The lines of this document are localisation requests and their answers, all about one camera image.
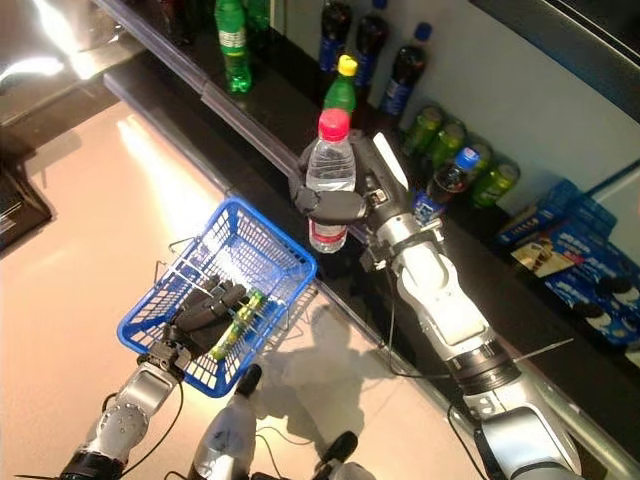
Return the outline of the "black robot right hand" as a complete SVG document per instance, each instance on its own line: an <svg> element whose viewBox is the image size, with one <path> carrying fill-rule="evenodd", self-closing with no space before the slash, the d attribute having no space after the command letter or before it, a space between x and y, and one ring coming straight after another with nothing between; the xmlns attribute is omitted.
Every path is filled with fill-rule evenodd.
<svg viewBox="0 0 640 480"><path fill-rule="evenodd" d="M363 221L373 230L389 218L410 210L409 192L404 177L393 159L393 166L384 158L374 141L360 130L354 130L349 142L356 165L353 192L314 192L305 186L305 175L314 145L309 144L295 163L295 173L289 178L290 197L297 210L307 218L325 225L349 225Z"/></svg>

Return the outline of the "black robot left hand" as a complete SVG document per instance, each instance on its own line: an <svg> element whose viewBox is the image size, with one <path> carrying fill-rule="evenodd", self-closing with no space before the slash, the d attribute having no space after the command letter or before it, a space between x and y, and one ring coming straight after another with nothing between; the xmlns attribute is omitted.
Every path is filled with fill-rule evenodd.
<svg viewBox="0 0 640 480"><path fill-rule="evenodd" d="M194 288L163 329L163 341L186 348L193 360L208 353L231 325L246 288L218 275Z"/></svg>

